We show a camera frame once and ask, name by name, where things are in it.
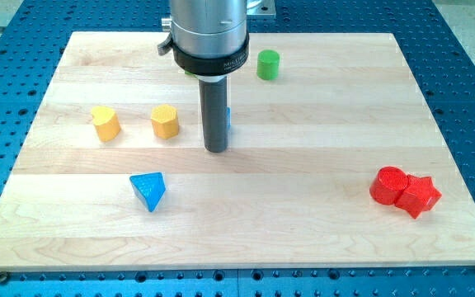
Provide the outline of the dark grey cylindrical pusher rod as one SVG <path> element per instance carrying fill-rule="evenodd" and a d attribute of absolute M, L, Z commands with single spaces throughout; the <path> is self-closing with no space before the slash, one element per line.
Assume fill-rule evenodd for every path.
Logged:
<path fill-rule="evenodd" d="M 198 79 L 204 145 L 211 153 L 221 153 L 228 147 L 227 77 Z"/>

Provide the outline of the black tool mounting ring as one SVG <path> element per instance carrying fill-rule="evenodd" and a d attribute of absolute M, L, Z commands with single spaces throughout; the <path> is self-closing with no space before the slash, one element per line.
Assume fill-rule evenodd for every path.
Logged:
<path fill-rule="evenodd" d="M 241 68 L 249 55 L 249 33 L 245 35 L 243 45 L 234 53 L 220 58 L 199 58 L 182 51 L 173 41 L 172 33 L 157 45 L 158 54 L 163 56 L 170 50 L 176 64 L 183 70 L 204 77 L 225 76 Z"/>

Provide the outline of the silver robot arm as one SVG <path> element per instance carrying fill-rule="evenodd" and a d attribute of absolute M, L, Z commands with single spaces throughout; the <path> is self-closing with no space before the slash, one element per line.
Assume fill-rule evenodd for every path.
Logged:
<path fill-rule="evenodd" d="M 228 147 L 227 76 L 248 58 L 247 19 L 274 17 L 274 0 L 170 0 L 162 19 L 167 38 L 158 53 L 173 53 L 176 64 L 198 79 L 205 148 Z"/>

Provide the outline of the green block behind arm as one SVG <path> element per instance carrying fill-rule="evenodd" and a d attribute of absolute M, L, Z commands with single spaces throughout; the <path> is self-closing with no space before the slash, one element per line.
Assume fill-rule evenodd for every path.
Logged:
<path fill-rule="evenodd" d="M 191 73 L 191 72 L 188 72 L 188 71 L 185 70 L 184 73 L 185 73 L 185 75 L 188 75 L 188 76 L 191 76 L 191 77 L 196 78 L 196 75 L 193 74 L 193 73 Z"/>

